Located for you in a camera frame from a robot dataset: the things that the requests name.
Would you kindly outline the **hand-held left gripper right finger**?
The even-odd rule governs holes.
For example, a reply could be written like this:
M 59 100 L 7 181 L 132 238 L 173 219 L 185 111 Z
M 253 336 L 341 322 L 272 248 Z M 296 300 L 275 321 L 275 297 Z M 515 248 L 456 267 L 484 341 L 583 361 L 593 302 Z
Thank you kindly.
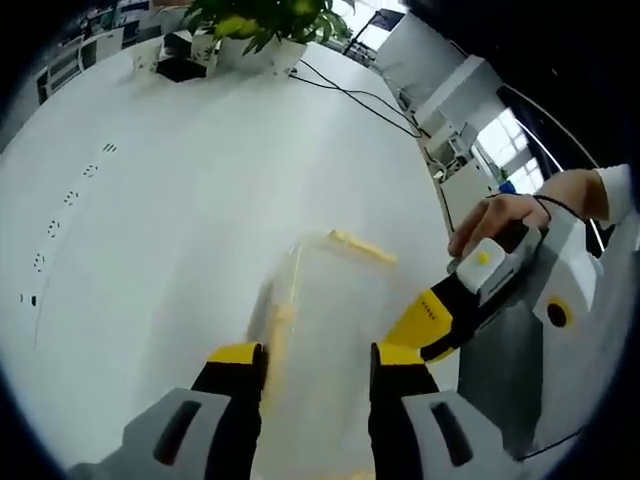
M 415 351 L 371 345 L 368 432 L 378 479 L 517 479 L 500 430 L 455 391 L 439 391 Z

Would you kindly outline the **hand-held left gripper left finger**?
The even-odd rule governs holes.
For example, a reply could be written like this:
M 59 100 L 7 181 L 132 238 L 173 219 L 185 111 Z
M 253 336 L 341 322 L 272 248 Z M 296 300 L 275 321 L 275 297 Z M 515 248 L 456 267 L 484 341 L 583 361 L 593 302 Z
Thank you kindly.
M 164 395 L 126 425 L 119 448 L 68 477 L 249 479 L 267 360 L 259 342 L 214 350 L 189 389 Z

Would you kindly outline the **person's right hand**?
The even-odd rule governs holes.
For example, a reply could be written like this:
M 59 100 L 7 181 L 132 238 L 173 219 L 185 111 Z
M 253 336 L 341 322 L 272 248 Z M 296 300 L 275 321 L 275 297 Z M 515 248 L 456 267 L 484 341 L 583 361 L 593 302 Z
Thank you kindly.
M 509 223 L 521 221 L 544 229 L 550 221 L 546 209 L 531 195 L 498 194 L 480 201 L 454 231 L 448 253 L 466 257 L 484 238 L 494 238 Z

